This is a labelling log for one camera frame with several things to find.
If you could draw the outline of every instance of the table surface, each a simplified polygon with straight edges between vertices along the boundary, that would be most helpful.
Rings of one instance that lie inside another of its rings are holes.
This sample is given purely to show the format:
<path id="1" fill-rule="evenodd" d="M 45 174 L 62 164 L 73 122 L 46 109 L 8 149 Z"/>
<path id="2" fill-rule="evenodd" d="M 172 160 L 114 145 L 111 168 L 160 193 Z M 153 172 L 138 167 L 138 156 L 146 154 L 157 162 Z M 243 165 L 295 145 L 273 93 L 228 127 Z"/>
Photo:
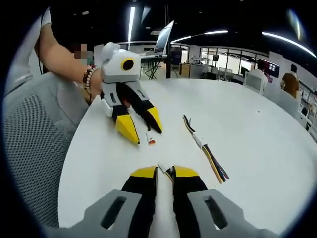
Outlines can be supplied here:
<path id="1" fill-rule="evenodd" d="M 147 127 L 130 109 L 141 144 L 114 129 L 100 98 L 87 110 L 70 144 L 59 184 L 61 227 L 83 219 L 87 207 L 130 173 L 163 163 L 196 170 L 208 188 L 218 189 L 244 210 L 247 221 L 278 234 L 303 210 L 315 188 L 317 147 L 309 134 L 278 105 L 236 83 L 197 79 L 141 81 L 163 124 L 146 140 Z M 182 116 L 208 143 L 230 180 L 220 185 Z M 172 187 L 158 175 L 156 213 L 150 237 L 178 237 Z"/>

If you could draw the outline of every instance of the electrical wire bundle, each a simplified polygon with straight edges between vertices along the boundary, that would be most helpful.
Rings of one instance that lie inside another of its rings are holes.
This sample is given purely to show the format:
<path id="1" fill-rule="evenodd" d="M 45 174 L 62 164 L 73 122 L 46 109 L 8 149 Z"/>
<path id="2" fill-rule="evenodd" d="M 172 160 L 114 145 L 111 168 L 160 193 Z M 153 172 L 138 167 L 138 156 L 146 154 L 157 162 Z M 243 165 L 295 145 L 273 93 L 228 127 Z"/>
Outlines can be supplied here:
<path id="1" fill-rule="evenodd" d="M 206 143 L 204 143 L 201 138 L 197 137 L 196 132 L 190 126 L 190 120 L 188 121 L 187 117 L 185 115 L 183 116 L 183 119 L 184 119 L 186 128 L 188 129 L 188 131 L 193 136 L 193 138 L 196 141 L 197 145 L 206 154 L 206 156 L 208 158 L 208 161 L 209 161 L 214 173 L 216 174 L 219 183 L 221 184 L 222 182 L 226 182 L 226 179 L 229 179 L 229 176 L 227 175 L 226 171 L 223 169 L 223 167 L 219 164 L 219 162 L 213 156 L 212 152 L 208 148 L 208 145 Z"/>

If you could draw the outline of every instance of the beaded bracelet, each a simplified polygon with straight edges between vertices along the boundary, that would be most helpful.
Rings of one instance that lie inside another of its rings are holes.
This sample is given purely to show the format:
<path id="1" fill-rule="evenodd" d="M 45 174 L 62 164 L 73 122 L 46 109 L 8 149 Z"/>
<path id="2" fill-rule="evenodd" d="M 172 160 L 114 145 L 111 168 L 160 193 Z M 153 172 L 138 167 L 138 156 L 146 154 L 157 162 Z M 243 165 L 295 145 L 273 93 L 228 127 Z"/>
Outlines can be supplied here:
<path id="1" fill-rule="evenodd" d="M 91 77 L 96 70 L 97 70 L 97 67 L 93 65 L 93 66 L 89 66 L 88 69 L 86 70 L 86 72 L 84 73 L 83 84 L 84 84 L 85 90 L 88 93 L 91 93 L 90 80 L 91 80 Z"/>

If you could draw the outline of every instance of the black ceiling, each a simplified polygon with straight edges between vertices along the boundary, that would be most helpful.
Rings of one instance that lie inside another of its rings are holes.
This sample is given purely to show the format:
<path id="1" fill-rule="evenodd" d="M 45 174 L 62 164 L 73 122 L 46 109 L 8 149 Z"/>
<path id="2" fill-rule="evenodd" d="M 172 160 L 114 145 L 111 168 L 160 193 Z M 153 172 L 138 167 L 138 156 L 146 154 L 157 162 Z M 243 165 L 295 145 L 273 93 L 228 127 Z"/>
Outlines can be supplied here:
<path id="1" fill-rule="evenodd" d="M 165 25 L 165 6 L 169 21 L 175 20 L 171 39 L 202 34 L 213 30 L 228 30 L 221 35 L 196 36 L 180 43 L 199 46 L 231 46 L 261 52 L 274 51 L 298 63 L 317 76 L 317 60 L 295 46 L 261 35 L 262 31 L 275 33 L 297 41 L 317 54 L 317 24 L 314 1 L 301 0 L 290 5 L 277 0 L 65 0 L 63 5 L 51 6 L 52 29 L 57 40 L 67 47 L 74 43 L 94 45 L 109 41 L 128 40 L 130 7 L 136 7 L 132 41 L 156 40 L 150 35 Z M 287 17 L 294 10 L 305 33 L 298 40 Z"/>

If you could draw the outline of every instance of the ceiling light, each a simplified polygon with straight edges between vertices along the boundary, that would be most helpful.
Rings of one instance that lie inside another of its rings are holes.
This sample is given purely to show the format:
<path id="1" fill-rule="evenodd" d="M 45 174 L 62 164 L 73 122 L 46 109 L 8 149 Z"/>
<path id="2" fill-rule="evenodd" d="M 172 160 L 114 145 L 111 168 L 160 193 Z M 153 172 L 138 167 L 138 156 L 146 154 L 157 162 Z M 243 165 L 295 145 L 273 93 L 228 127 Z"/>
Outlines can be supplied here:
<path id="1" fill-rule="evenodd" d="M 212 34 L 220 34 L 220 33 L 228 33 L 227 30 L 222 30 L 222 31 L 209 31 L 209 32 L 205 32 L 205 35 L 212 35 Z"/>
<path id="2" fill-rule="evenodd" d="M 272 33 L 268 33 L 268 32 L 262 32 L 262 35 L 275 37 L 275 38 L 278 38 L 278 39 L 280 39 L 280 40 L 283 40 L 283 41 L 286 41 L 286 42 L 288 42 L 288 43 L 291 43 L 291 44 L 293 44 L 293 45 L 295 45 L 295 46 L 301 48 L 302 50 L 306 51 L 307 53 L 309 53 L 310 55 L 312 55 L 312 56 L 314 56 L 314 57 L 316 58 L 316 55 L 315 55 L 313 52 L 311 52 L 309 49 L 307 49 L 306 47 L 304 47 L 304 46 L 298 44 L 298 43 L 295 42 L 295 41 L 292 41 L 292 40 L 289 40 L 289 39 L 287 39 L 287 38 L 285 38 L 285 37 L 278 36 L 278 35 L 275 35 L 275 34 L 272 34 Z"/>
<path id="3" fill-rule="evenodd" d="M 179 39 L 177 39 L 175 41 L 172 41 L 171 43 L 175 43 L 177 41 L 181 41 L 181 40 L 185 40 L 185 39 L 189 39 L 189 38 L 191 38 L 191 36 L 186 36 L 186 37 L 183 37 L 183 38 L 179 38 Z"/>
<path id="4" fill-rule="evenodd" d="M 128 31 L 128 42 L 131 41 L 131 34 L 132 34 L 132 25 L 134 19 L 135 7 L 132 7 L 130 10 L 130 21 L 129 21 L 129 31 Z"/>

